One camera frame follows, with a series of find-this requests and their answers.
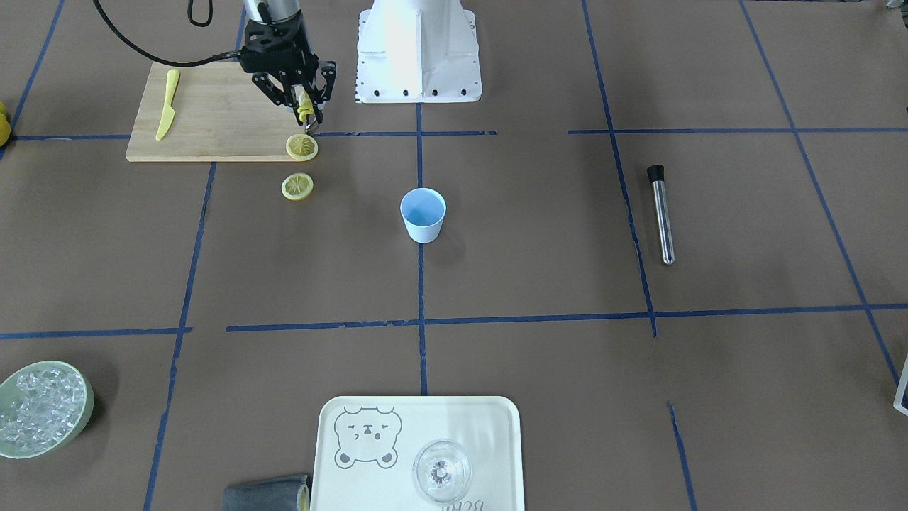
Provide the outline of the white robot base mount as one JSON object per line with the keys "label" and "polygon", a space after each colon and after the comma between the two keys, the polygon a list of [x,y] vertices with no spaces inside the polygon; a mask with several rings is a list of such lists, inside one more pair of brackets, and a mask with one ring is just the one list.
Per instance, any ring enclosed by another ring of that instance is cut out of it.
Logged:
{"label": "white robot base mount", "polygon": [[359,103],[481,100],[476,17],[460,1],[375,1],[360,12],[358,29]]}

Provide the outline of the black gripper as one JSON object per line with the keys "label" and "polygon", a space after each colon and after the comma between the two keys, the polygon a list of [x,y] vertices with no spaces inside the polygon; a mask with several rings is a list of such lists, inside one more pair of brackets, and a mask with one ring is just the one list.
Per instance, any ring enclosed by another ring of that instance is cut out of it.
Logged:
{"label": "black gripper", "polygon": [[[325,104],[330,101],[336,81],[335,61],[321,63],[324,83],[319,87],[316,78],[319,59],[312,52],[307,30],[303,25],[247,25],[240,49],[240,67],[252,74],[252,82],[276,106],[298,108],[295,85],[305,85],[314,103],[315,114],[304,127],[318,127],[323,122]],[[276,85],[272,77],[281,85]]]}

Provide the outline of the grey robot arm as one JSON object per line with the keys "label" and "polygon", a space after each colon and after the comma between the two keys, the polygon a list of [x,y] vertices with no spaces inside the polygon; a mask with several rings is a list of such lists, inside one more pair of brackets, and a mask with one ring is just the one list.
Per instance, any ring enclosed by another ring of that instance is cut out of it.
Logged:
{"label": "grey robot arm", "polygon": [[323,123],[337,64],[312,50],[298,1],[246,1],[249,19],[238,61],[276,106],[291,109],[308,135]]}

